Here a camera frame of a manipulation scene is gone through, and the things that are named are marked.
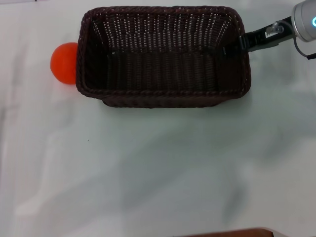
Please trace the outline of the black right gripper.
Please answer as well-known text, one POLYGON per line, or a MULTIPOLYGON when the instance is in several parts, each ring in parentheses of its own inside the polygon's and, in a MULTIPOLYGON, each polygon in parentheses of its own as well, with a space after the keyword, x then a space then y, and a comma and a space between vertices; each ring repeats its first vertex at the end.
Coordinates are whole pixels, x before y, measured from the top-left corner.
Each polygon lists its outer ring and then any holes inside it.
POLYGON ((244 51, 257 51, 278 46, 281 42, 293 39, 291 16, 275 21, 271 25, 259 30, 239 36, 239 43, 228 44, 223 47, 225 56, 238 56, 244 51))

